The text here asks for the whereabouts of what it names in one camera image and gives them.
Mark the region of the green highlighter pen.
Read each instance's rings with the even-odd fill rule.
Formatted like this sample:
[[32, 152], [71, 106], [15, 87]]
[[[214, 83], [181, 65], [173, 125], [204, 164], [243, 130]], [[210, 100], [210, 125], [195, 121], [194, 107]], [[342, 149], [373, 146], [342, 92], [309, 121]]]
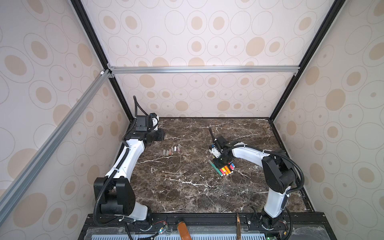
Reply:
[[212, 166], [212, 168], [221, 176], [223, 177], [222, 172], [214, 165], [214, 163], [211, 160], [208, 160], [209, 164]]

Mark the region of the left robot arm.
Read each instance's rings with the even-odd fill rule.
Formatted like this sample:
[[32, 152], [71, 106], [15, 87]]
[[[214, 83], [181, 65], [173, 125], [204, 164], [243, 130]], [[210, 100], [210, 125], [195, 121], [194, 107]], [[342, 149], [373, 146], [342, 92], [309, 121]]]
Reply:
[[130, 132], [122, 140], [123, 148], [113, 167], [94, 182], [94, 223], [106, 226], [117, 220], [150, 222], [151, 211], [136, 201], [131, 177], [136, 163], [145, 148], [152, 142], [164, 140], [162, 129]]

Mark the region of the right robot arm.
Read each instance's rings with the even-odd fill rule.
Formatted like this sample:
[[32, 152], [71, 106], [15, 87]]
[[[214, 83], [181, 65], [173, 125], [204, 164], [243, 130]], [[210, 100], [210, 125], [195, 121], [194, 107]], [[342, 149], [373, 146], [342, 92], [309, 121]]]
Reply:
[[214, 156], [212, 165], [223, 176], [234, 171], [235, 158], [246, 160], [263, 169], [269, 190], [259, 219], [266, 224], [271, 225], [278, 221], [291, 193], [304, 187], [303, 171], [282, 151], [261, 150], [241, 142], [220, 143], [218, 139], [211, 144], [209, 151]]

